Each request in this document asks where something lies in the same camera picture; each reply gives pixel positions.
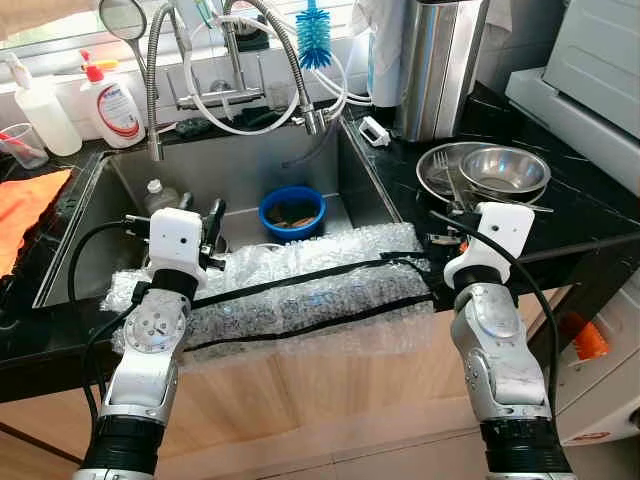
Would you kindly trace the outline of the steel flexible spout faucet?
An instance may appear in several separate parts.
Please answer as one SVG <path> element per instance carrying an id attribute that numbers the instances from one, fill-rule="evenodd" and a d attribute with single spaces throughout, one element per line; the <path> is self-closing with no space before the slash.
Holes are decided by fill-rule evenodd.
<path id="1" fill-rule="evenodd" d="M 232 8 L 237 1 L 244 1 L 248 3 L 262 14 L 268 22 L 271 29 L 273 29 L 276 37 L 282 41 L 283 50 L 285 52 L 285 58 L 288 59 L 289 68 L 291 68 L 294 92 L 296 92 L 296 108 L 294 108 L 293 120 L 301 122 L 301 125 L 306 128 L 306 131 L 310 134 L 321 134 L 323 124 L 325 122 L 325 116 L 320 110 L 317 110 L 312 105 L 310 95 L 308 95 L 307 88 L 305 86 L 305 74 L 300 65 L 300 55 L 298 55 L 297 47 L 289 41 L 289 35 L 287 29 L 285 29 L 282 20 L 276 18 L 276 15 L 271 12 L 268 5 L 262 3 L 261 0 L 223 0 L 221 1 L 220 13 L 223 15 L 229 15 L 232 12 Z"/>
<path id="2" fill-rule="evenodd" d="M 174 29 L 175 40 L 178 42 L 180 59 L 186 58 L 186 51 L 189 46 L 188 38 L 184 29 L 186 23 L 180 18 L 177 12 L 175 0 L 164 0 L 159 8 L 155 10 L 154 17 L 146 33 L 146 55 L 142 60 L 143 90 L 145 90 L 145 120 L 146 120 L 146 140 L 148 154 L 155 163 L 163 160 L 163 146 L 161 146 L 160 134 L 157 132 L 157 82 L 156 82 L 156 61 L 157 44 L 159 44 L 161 32 L 163 32 L 163 22 L 168 18 Z"/>

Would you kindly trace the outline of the small white plastic clip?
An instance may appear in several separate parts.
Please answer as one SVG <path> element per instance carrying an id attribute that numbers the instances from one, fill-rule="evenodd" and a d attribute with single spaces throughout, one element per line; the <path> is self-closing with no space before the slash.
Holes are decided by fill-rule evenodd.
<path id="1" fill-rule="evenodd" d="M 372 116 L 362 116 L 357 132 L 372 147 L 387 147 L 390 143 L 390 132 Z"/>

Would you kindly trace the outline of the dark scouring pad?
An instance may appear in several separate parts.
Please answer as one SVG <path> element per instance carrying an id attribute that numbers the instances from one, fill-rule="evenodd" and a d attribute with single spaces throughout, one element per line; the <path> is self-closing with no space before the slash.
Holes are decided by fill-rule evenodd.
<path id="1" fill-rule="evenodd" d="M 188 118 L 173 125 L 173 132 L 182 138 L 192 138 L 209 133 L 214 124 L 204 118 Z"/>

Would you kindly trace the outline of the tall stainless steel canister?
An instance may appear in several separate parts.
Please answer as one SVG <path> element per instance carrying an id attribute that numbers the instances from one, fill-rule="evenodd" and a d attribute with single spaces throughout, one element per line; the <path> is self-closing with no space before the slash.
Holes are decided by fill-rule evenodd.
<path id="1" fill-rule="evenodd" d="M 490 0 L 408 0 L 396 118 L 408 142 L 456 134 L 474 88 L 477 51 Z"/>

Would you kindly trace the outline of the round steel skimmer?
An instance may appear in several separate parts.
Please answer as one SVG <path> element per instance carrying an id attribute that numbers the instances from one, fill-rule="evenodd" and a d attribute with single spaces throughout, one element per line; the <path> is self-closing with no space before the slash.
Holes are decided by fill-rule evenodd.
<path id="1" fill-rule="evenodd" d="M 97 14 L 105 31 L 124 41 L 145 36 L 147 17 L 138 0 L 99 0 Z"/>

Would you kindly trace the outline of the large steel bowl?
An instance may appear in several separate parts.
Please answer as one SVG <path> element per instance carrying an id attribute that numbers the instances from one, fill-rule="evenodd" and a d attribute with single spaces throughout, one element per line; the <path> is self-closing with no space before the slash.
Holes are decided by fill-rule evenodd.
<path id="1" fill-rule="evenodd" d="M 444 143 L 444 145 L 439 145 L 434 148 L 430 148 L 430 150 L 426 151 L 424 155 L 422 155 L 419 159 L 419 164 L 416 166 L 416 174 L 417 178 L 419 178 L 422 187 L 426 188 L 426 191 L 430 192 L 431 195 L 434 195 L 439 200 L 449 202 L 452 201 L 453 198 L 451 196 L 451 184 L 449 184 L 447 177 L 445 177 L 445 172 L 442 168 L 439 168 L 433 161 L 433 156 L 436 152 L 445 152 L 449 157 L 451 157 L 451 161 L 454 166 L 460 166 L 460 161 L 462 157 L 466 154 L 470 154 L 470 152 L 476 150 L 476 148 L 485 148 L 492 146 L 504 146 L 498 145 L 498 143 L 488 143 L 488 142 L 477 142 L 477 141 L 462 141 L 462 142 L 452 142 L 452 143 Z M 462 173 L 460 174 L 460 179 L 462 180 L 462 184 L 465 187 L 471 188 L 472 192 L 484 192 L 488 193 L 488 195 L 498 196 L 500 198 L 511 198 L 511 200 L 516 200 L 520 202 L 527 202 L 527 204 L 531 204 L 536 200 L 539 200 L 541 195 L 545 192 L 544 189 L 541 189 L 539 192 L 530 193 L 530 195 L 498 195 L 498 193 L 490 192 L 488 189 L 483 189 L 472 184 L 470 180 L 467 180 L 463 177 Z"/>

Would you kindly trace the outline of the clear bubble wrap sheet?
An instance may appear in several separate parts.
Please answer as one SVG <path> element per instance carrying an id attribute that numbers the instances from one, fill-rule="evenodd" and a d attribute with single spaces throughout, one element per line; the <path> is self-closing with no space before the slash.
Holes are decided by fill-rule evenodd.
<path id="1" fill-rule="evenodd" d="M 251 244 L 207 270 L 182 356 L 186 369 L 261 349 L 287 355 L 398 355 L 428 343 L 428 262 L 410 223 L 287 244 Z"/>

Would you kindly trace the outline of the wooden cabinet front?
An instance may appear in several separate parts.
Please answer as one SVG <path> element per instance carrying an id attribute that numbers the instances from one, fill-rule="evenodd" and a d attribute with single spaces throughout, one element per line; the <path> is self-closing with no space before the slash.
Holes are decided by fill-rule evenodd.
<path id="1" fill-rule="evenodd" d="M 160 480 L 483 480 L 485 445 L 449 314 L 265 349 L 184 372 Z M 90 416 L 79 352 L 96 303 L 0 314 L 0 480 L 70 480 Z"/>

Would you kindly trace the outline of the steel chopstick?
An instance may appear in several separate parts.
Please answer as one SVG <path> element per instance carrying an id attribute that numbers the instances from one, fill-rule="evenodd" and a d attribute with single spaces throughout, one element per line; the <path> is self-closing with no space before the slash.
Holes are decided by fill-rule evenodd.
<path id="1" fill-rule="evenodd" d="M 488 195 L 488 193 L 479 192 L 479 191 L 476 191 L 474 193 L 479 197 L 483 197 L 484 200 L 499 202 L 499 204 L 512 204 L 512 205 L 524 206 L 524 207 L 527 207 L 527 209 L 531 209 L 532 211 L 535 211 L 535 212 L 554 212 L 554 209 L 549 209 L 549 207 L 541 207 L 534 204 L 527 204 L 527 202 L 511 200 L 511 198 L 500 198 L 498 196 Z"/>

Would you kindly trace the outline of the orange cloth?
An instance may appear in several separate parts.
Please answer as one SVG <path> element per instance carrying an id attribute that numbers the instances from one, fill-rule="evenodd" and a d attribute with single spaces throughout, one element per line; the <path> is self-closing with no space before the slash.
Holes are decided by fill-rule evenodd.
<path id="1" fill-rule="evenodd" d="M 13 274 L 23 238 L 49 209 L 72 169 L 0 183 L 0 279 Z"/>

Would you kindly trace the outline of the clear plastic cup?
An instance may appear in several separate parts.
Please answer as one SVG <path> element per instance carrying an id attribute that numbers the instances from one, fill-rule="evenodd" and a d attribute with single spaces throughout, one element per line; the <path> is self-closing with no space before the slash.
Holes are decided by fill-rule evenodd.
<path id="1" fill-rule="evenodd" d="M 29 123 L 18 123 L 0 131 L 0 152 L 9 154 L 24 169 L 36 169 L 49 164 L 44 142 Z"/>

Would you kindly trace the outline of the steel fork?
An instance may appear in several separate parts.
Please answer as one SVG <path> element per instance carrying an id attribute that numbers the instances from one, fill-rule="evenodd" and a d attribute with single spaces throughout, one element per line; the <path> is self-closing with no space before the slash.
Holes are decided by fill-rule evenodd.
<path id="1" fill-rule="evenodd" d="M 439 168 L 442 168 L 445 172 L 449 184 L 451 184 L 451 196 L 453 198 L 453 210 L 457 214 L 466 214 L 471 210 L 471 202 L 468 200 L 468 196 L 465 192 L 465 186 L 462 184 L 460 174 L 456 166 L 453 165 L 451 157 L 445 152 L 436 152 L 433 156 L 433 161 Z"/>

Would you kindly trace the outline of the white hanging cloth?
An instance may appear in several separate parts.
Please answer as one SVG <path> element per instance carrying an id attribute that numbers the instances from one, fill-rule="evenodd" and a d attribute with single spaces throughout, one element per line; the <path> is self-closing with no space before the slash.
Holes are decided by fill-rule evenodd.
<path id="1" fill-rule="evenodd" d="M 372 105 L 401 104 L 401 50 L 404 18 L 411 0 L 355 0 L 349 29 L 352 35 L 370 32 L 367 68 Z"/>

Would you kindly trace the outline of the stainless steel sink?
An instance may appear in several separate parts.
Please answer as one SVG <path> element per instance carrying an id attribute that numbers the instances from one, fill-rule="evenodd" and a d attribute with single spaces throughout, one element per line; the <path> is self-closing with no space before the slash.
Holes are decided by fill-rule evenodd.
<path id="1" fill-rule="evenodd" d="M 70 253 L 88 229 L 125 215 L 145 214 L 146 184 L 160 180 L 195 197 L 206 212 L 215 198 L 227 205 L 220 243 L 236 248 L 271 241 L 259 220 L 268 193 L 287 186 L 308 186 L 326 200 L 323 233 L 401 220 L 387 192 L 374 177 L 370 161 L 356 148 L 360 141 L 334 125 L 325 136 L 302 127 L 282 127 L 260 136 L 225 136 L 178 143 L 165 141 L 163 160 L 155 163 L 146 148 L 131 151 L 83 151 L 81 159 L 63 159 L 72 178 L 52 205 L 50 219 L 33 230 L 35 241 L 5 291 L 8 307 L 47 307 L 68 300 L 67 278 L 76 278 L 79 300 L 100 297 L 111 275 L 145 264 L 145 243 L 119 230 L 97 234 L 76 265 Z"/>

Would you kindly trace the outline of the small clear bottle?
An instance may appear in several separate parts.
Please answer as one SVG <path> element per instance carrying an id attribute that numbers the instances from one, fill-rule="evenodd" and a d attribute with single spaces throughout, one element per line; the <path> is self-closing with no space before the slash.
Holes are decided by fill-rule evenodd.
<path id="1" fill-rule="evenodd" d="M 180 195 L 173 187 L 165 186 L 160 179 L 151 179 L 146 184 L 143 209 L 148 216 L 161 209 L 175 209 L 180 204 Z"/>

